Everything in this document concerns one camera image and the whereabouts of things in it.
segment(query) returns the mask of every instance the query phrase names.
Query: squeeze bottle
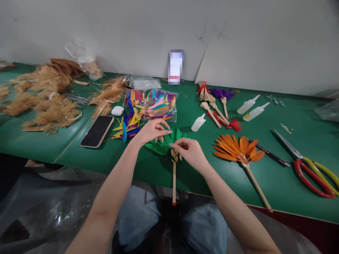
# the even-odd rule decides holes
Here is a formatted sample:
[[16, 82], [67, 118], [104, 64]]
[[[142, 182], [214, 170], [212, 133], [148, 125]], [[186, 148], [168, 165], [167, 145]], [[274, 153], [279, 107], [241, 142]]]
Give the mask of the squeeze bottle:
[[199, 128], [204, 124], [204, 122], [206, 121], [206, 119], [204, 119], [205, 114], [203, 114], [202, 116], [198, 117], [197, 120], [195, 120], [194, 124], [192, 125], [192, 131], [198, 131]]
[[263, 105], [261, 107], [256, 107], [250, 113], [248, 113], [247, 115], [244, 116], [244, 120], [245, 121], [251, 121], [253, 118], [255, 118], [256, 116], [260, 115], [264, 111], [264, 108], [268, 104], [269, 104], [269, 102], [267, 102], [265, 105]]
[[238, 114], [243, 114], [245, 113], [247, 110], [249, 110], [254, 104], [256, 99], [259, 97], [260, 95], [257, 95], [254, 99], [250, 99], [246, 102], [244, 102], [244, 105], [242, 105], [238, 110]]

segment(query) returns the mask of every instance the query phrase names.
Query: pen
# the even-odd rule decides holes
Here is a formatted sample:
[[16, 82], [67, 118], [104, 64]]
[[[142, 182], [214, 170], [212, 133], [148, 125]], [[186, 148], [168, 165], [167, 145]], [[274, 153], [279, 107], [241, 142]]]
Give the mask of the pen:
[[272, 152], [266, 150], [266, 149], [263, 148], [261, 145], [256, 144], [255, 146], [256, 146], [257, 148], [259, 148], [260, 150], [264, 151], [268, 156], [270, 156], [270, 157], [271, 157], [272, 159], [274, 159], [275, 161], [281, 163], [282, 165], [284, 165], [284, 166], [286, 166], [286, 167], [289, 167], [289, 166], [290, 166], [289, 163], [283, 161], [283, 160], [280, 159], [277, 155], [275, 155], [274, 153], [272, 153]]

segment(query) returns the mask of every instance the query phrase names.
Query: person's hand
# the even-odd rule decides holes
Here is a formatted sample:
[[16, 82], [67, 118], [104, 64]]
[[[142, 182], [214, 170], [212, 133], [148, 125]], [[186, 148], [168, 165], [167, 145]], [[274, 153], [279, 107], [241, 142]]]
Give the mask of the person's hand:
[[198, 141], [194, 139], [181, 138], [174, 144], [170, 144], [170, 146], [173, 147], [176, 152], [180, 153], [180, 157], [183, 157], [200, 173], [210, 168]]
[[171, 128], [168, 126], [168, 123], [165, 122], [165, 120], [162, 119], [156, 119], [148, 121], [147, 124], [142, 127], [142, 129], [138, 132], [137, 135], [132, 139], [134, 142], [138, 142], [140, 146], [143, 146], [144, 144], [150, 142], [152, 139], [155, 140], [155, 142], [158, 141], [158, 139], [163, 142], [163, 136], [172, 133]]

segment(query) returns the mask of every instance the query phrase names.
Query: person's lap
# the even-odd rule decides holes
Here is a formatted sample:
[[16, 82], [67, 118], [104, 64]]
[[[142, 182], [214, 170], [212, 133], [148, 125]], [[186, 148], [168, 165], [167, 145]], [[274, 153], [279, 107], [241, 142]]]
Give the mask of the person's lap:
[[[119, 242], [125, 252], [145, 240], [160, 211], [160, 201], [151, 186], [133, 182], [120, 210]], [[226, 253], [227, 224], [214, 199], [191, 194], [181, 209], [180, 220], [182, 236], [194, 251]]]

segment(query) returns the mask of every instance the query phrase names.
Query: phone case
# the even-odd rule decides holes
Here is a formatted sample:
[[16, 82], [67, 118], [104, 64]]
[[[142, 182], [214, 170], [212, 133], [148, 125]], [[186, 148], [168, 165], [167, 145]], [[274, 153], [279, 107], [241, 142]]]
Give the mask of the phone case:
[[106, 134], [107, 134], [109, 128], [111, 127], [111, 125], [112, 125], [112, 123], [113, 123], [113, 121], [114, 121], [114, 117], [112, 117], [112, 116], [109, 116], [109, 117], [112, 118], [112, 121], [111, 121], [110, 124], [108, 125], [108, 127], [107, 127], [105, 133], [102, 135], [102, 138], [101, 138], [99, 144], [98, 144], [97, 146], [83, 146], [83, 145], [81, 145], [81, 142], [82, 142], [82, 140], [83, 140], [83, 139], [82, 139], [82, 140], [80, 141], [80, 146], [82, 146], [82, 147], [89, 147], [89, 148], [98, 148], [99, 146], [101, 146], [101, 143], [102, 143], [103, 139], [105, 138], [105, 136], [106, 136]]

